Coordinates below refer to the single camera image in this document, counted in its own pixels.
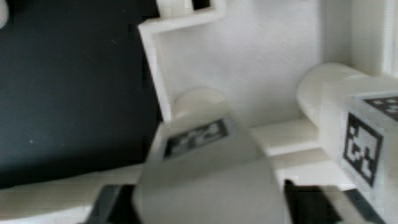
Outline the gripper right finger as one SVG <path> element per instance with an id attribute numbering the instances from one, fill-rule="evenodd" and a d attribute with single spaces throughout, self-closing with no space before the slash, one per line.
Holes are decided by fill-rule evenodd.
<path id="1" fill-rule="evenodd" d="M 356 189 L 298 185 L 287 179 L 285 196 L 294 224 L 386 224 Z"/>

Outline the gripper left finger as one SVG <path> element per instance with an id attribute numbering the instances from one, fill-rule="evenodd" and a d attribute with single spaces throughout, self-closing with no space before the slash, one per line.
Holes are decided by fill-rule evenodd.
<path id="1" fill-rule="evenodd" d="M 141 224 L 134 191 L 132 184 L 104 186 L 84 224 Z"/>

